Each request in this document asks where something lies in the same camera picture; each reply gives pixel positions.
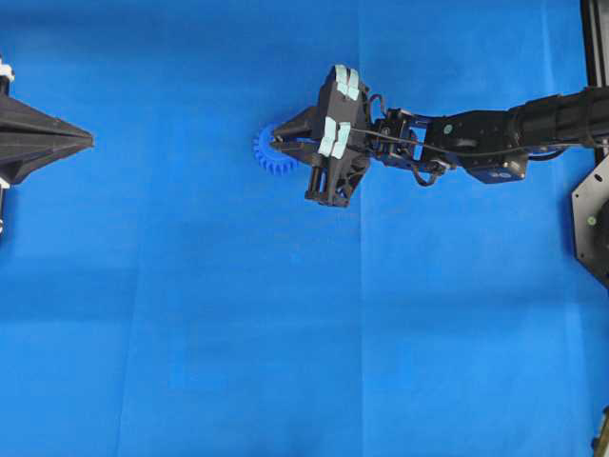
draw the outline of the cable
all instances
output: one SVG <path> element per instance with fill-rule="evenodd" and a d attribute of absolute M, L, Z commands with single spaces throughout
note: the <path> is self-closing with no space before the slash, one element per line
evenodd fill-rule
<path fill-rule="evenodd" d="M 419 167 L 417 167 L 416 165 L 413 165 L 413 166 L 411 166 L 410 169 L 412 170 L 412 174 L 415 175 L 415 179 L 417 180 L 417 184 L 419 184 L 420 186 L 423 186 L 424 188 L 428 188 L 429 186 L 433 186 L 436 183 L 436 180 L 438 179 L 438 176 L 440 176 L 438 173 L 432 172 L 432 173 L 430 173 L 429 181 L 425 181 L 422 178 L 422 176 L 419 174 Z"/>
<path fill-rule="evenodd" d="M 409 140 L 406 138 L 397 138 L 395 136 L 383 135 L 382 133 L 378 133 L 377 131 L 364 130 L 364 129 L 353 129 L 353 128 L 351 128 L 351 131 L 357 131 L 359 133 L 365 133 L 367 135 L 376 136 L 378 138 L 383 138 L 385 140 L 391 141 L 393 143 L 406 143 L 408 145 L 423 146 L 424 148 L 431 149 L 436 152 L 441 152 L 442 154 L 452 154 L 452 155 L 457 155 L 459 157 L 485 157 L 485 156 L 490 156 L 490 155 L 504 155 L 504 154 L 508 154 L 510 152 L 522 151 L 523 149 L 527 148 L 526 146 L 519 146 L 517 148 L 493 150 L 493 151 L 489 151 L 489 152 L 460 152 L 460 151 L 456 152 L 454 150 L 448 150 L 448 149 L 444 149 L 444 148 L 439 148 L 437 146 L 432 146 L 432 145 L 429 145 L 422 141 Z M 550 145 L 550 146 L 556 147 L 556 148 L 568 148 L 570 146 L 578 146 L 578 145 L 579 145 L 579 143 L 559 143 L 559 144 Z"/>
<path fill-rule="evenodd" d="M 370 107 L 370 114 L 372 114 L 372 103 L 377 99 L 381 102 L 381 112 L 383 113 L 383 116 L 387 117 L 387 110 L 384 108 L 384 98 L 379 93 L 375 93 L 368 100 L 368 105 Z"/>
<path fill-rule="evenodd" d="M 564 149 L 557 150 L 556 152 L 552 152 L 551 154 L 529 155 L 529 160 L 532 160 L 534 162 L 545 162 L 546 160 L 552 160 L 552 159 L 556 159 L 557 157 L 560 157 L 563 152 L 564 152 Z"/>

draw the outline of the blue tablecloth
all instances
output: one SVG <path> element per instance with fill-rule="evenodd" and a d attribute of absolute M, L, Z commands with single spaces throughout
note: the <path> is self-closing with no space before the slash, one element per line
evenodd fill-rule
<path fill-rule="evenodd" d="M 13 95 L 95 149 L 10 192 L 3 456 L 585 456 L 609 303 L 573 258 L 573 149 L 431 189 L 374 164 L 349 209 L 251 141 L 330 67 L 392 107 L 586 84 L 579 2 L 24 0 Z"/>

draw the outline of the robotic arm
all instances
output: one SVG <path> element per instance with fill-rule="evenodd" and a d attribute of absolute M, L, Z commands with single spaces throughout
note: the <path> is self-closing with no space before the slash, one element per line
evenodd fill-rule
<path fill-rule="evenodd" d="M 373 121 L 376 100 L 383 117 Z M 423 142 L 413 128 L 426 129 Z M 383 98 L 369 95 L 356 70 L 337 65 L 325 79 L 317 106 L 273 135 L 273 148 L 311 166 L 306 199 L 346 207 L 370 159 L 411 171 L 422 186 L 457 167 L 485 184 L 498 184 L 524 179 L 529 160 L 556 158 L 570 146 L 604 147 L 609 88 L 554 95 L 504 111 L 429 117 L 385 110 Z M 416 146 L 422 147 L 419 157 Z"/>
<path fill-rule="evenodd" d="M 9 96 L 14 72 L 0 56 L 0 234 L 7 190 L 30 173 L 93 146 L 93 137 Z"/>

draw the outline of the white sticker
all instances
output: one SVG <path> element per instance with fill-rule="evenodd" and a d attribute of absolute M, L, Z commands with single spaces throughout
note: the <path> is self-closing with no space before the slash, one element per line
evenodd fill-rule
<path fill-rule="evenodd" d="M 329 157 L 336 141 L 336 121 L 329 116 L 325 117 L 324 138 L 320 144 L 319 153 Z"/>
<path fill-rule="evenodd" d="M 339 92 L 342 95 L 347 95 L 349 86 L 346 77 L 346 67 L 344 65 L 335 65 L 334 70 L 336 71 L 336 82 L 338 83 Z"/>
<path fill-rule="evenodd" d="M 338 139 L 336 141 L 336 145 L 334 145 L 334 150 L 332 150 L 332 157 L 336 157 L 341 160 L 344 155 L 344 149 L 346 148 L 346 143 L 349 140 L 349 132 L 351 131 L 351 124 L 348 122 L 342 122 L 340 124 Z"/>
<path fill-rule="evenodd" d="M 357 72 L 357 70 L 351 69 L 348 86 L 349 98 L 352 100 L 357 100 L 360 96 L 360 74 Z"/>

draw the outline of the blue cloth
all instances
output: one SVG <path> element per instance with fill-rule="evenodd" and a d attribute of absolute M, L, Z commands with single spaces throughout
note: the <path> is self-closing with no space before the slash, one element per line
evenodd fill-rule
<path fill-rule="evenodd" d="M 606 291 L 573 258 L 568 151 L 432 189 L 374 164 L 349 209 L 270 176 L 259 128 L 331 65 L 424 114 L 585 86 L 579 2 L 26 0 L 13 95 L 92 131 L 0 248 L 0 454 L 589 455 Z"/>

